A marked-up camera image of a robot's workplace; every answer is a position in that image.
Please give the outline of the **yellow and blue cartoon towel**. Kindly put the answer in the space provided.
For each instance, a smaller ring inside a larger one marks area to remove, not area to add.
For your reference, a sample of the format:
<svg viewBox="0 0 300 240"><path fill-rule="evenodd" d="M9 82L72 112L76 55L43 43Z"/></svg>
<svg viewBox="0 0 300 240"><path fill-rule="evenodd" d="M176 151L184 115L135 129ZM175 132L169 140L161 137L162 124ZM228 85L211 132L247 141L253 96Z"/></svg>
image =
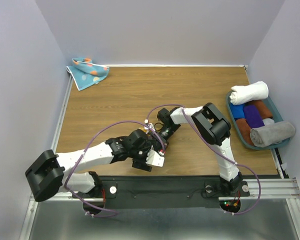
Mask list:
<svg viewBox="0 0 300 240"><path fill-rule="evenodd" d="M143 130L145 132L145 134L147 135L147 141L151 143L151 146L153 147L153 149L155 151L161 151L164 150L166 151L166 149L168 148L168 141L165 138L165 136L158 130L156 130L156 134L159 136L159 138L149 129L144 129L144 128L139 128L141 130Z"/></svg>

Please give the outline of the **blue polka dot towel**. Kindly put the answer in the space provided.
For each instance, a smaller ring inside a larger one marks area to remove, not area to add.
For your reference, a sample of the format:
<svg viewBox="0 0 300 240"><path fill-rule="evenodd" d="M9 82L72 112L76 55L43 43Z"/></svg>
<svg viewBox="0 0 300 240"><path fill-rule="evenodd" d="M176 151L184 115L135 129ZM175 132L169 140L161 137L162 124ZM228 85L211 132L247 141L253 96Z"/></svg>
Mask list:
<svg viewBox="0 0 300 240"><path fill-rule="evenodd" d="M66 71L73 78L77 90L82 91L103 81L110 68L95 64L90 58L77 57L71 60L71 65L66 66Z"/></svg>

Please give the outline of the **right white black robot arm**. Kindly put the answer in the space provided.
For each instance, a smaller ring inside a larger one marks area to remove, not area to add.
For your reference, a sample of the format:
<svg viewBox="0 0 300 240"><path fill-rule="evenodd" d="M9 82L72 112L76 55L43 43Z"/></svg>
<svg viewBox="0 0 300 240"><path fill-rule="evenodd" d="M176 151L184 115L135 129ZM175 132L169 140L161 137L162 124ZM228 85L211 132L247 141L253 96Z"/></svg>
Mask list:
<svg viewBox="0 0 300 240"><path fill-rule="evenodd" d="M180 104L175 104L171 110L165 107L162 105L157 113L157 119L162 124L159 133L163 139L167 140L182 124L189 124L216 156L221 192L225 195L235 193L243 176L231 149L231 124L227 118L211 102L194 108Z"/></svg>

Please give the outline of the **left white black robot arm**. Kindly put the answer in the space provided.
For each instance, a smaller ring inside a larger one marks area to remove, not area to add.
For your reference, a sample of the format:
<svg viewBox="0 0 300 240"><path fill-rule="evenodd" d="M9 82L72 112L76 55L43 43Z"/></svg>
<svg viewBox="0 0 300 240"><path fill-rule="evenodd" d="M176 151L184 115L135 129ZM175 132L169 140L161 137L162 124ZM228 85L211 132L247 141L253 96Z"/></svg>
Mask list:
<svg viewBox="0 0 300 240"><path fill-rule="evenodd" d="M129 136L109 138L87 150L66 153L46 150L25 171L25 176L37 202L68 190L96 197L101 193L101 181L95 173L82 171L128 158L132 159L132 167L148 172L153 166L162 166L162 158L154 149L154 140L137 129Z"/></svg>

